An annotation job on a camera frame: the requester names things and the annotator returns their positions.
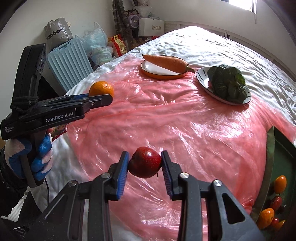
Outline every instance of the plastic bag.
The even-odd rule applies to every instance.
[[[91,51],[90,58],[96,65],[101,66],[113,60],[112,53],[112,47],[95,48]]]
[[[88,57],[93,49],[106,47],[108,44],[107,35],[97,22],[94,23],[94,30],[92,32],[86,33],[83,37],[78,35],[75,35],[75,37],[82,41],[83,48]]]
[[[167,150],[173,162],[199,180],[222,180],[250,212],[263,179],[266,132],[274,125],[293,141],[296,127],[254,94],[249,104],[230,106],[208,95],[192,73],[157,81],[139,72],[141,62],[127,56],[114,72],[97,79],[113,85],[113,103],[67,125],[89,179],[108,171],[123,150],[131,156],[148,146]],[[158,174],[141,179],[129,173],[122,198],[110,202],[110,209],[143,240],[176,240],[181,202],[169,199]]]
[[[148,6],[149,0],[131,0],[133,7],[135,7],[135,1],[138,3],[138,6]]]
[[[152,16],[152,7],[149,6],[137,6],[135,9],[139,12],[140,18],[149,18]]]
[[[73,38],[67,21],[64,18],[49,21],[43,28],[43,31],[46,37],[46,44],[50,51]]]

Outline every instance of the window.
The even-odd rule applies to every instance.
[[[256,13],[257,0],[222,0],[222,1],[229,2],[231,5]]]

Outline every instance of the gloved hand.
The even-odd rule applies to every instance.
[[[39,146],[38,155],[31,164],[34,178],[38,181],[42,180],[51,170],[54,161],[50,132],[52,132],[52,129],[47,131],[45,138]],[[20,162],[20,156],[28,154],[31,150],[32,144],[24,138],[9,139],[6,142],[4,149],[6,163],[19,178],[26,178]]]

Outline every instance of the white plate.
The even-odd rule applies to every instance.
[[[159,74],[159,75],[179,75],[176,72],[170,71],[168,69],[159,67],[155,64],[152,64],[148,62],[147,60],[144,60],[141,64],[141,67],[143,70],[152,73],[152,74]]]
[[[209,88],[209,84],[208,82],[210,81],[210,79],[207,76],[207,71],[209,70],[210,67],[203,67],[200,68],[198,71],[196,71],[196,77],[198,79],[198,81],[200,82],[200,84],[202,85],[202,87],[205,89],[205,91],[211,95],[212,97],[214,97],[216,100],[219,100],[225,104],[230,104],[230,105],[242,105],[242,104],[247,104],[250,102],[251,100],[251,92],[247,86],[247,98],[244,100],[244,102],[242,104],[239,103],[235,103],[235,102],[230,102],[228,100],[224,100],[221,97],[215,95],[213,93],[213,90]]]

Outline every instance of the white bedsheet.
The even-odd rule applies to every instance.
[[[191,67],[204,67],[219,64],[233,65],[245,76],[246,83],[252,94],[260,96],[270,106],[280,112],[294,125],[296,124],[296,83],[269,60],[256,52],[229,39],[212,34],[202,28],[191,26],[173,31],[130,51],[128,54],[159,53],[186,60]],[[81,94],[102,74],[112,71],[125,56],[99,67],[87,78],[82,80],[67,94]],[[64,134],[53,142],[55,164],[46,176],[50,190],[50,201],[70,181],[88,181],[82,170],[69,141]],[[31,190],[34,199],[43,211],[46,208],[47,189],[45,184]],[[119,220],[111,215],[114,241],[141,240],[124,228]]]

